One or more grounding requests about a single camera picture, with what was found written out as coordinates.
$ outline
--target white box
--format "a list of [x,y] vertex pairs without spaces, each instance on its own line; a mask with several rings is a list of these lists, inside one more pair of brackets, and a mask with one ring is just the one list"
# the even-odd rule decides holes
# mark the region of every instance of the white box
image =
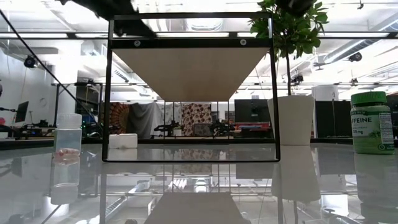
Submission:
[[110,149],[135,149],[137,148],[137,134],[111,134],[109,135]]

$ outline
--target green bottle cap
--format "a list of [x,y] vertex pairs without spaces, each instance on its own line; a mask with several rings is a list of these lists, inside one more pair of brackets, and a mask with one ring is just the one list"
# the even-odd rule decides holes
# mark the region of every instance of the green bottle cap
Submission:
[[387,102],[386,92],[372,91],[366,93],[357,93],[351,95],[351,104],[357,105],[360,103],[385,103]]

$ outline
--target computer monitor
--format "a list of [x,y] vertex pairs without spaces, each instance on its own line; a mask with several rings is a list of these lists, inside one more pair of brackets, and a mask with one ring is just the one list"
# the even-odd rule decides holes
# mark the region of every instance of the computer monitor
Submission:
[[15,123],[24,122],[25,121],[28,105],[29,105],[29,101],[26,101],[24,103],[20,103],[18,105],[17,115],[15,117]]
[[235,100],[235,122],[270,122],[267,100]]

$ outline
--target red object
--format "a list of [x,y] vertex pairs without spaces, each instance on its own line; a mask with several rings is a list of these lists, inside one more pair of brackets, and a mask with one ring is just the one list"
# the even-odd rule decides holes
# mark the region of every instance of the red object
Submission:
[[258,122],[258,123],[238,122],[238,123],[235,123],[235,127],[237,130],[240,130],[241,126],[261,126],[261,129],[269,129],[270,128],[269,122]]

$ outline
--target curtain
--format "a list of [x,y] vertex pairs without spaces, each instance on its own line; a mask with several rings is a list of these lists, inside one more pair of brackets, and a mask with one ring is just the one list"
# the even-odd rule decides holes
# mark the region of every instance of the curtain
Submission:
[[[160,110],[162,111],[162,124],[164,123],[164,104],[159,103]],[[181,124],[181,116],[182,116],[182,107],[181,103],[174,103],[174,120]],[[166,104],[166,122],[165,124],[171,124],[173,120],[173,104]]]
[[127,121],[127,133],[136,133],[140,139],[149,139],[154,128],[162,124],[161,110],[157,103],[130,105]]
[[193,126],[198,123],[211,121],[211,105],[209,103],[190,103],[182,106],[183,135],[193,136]]

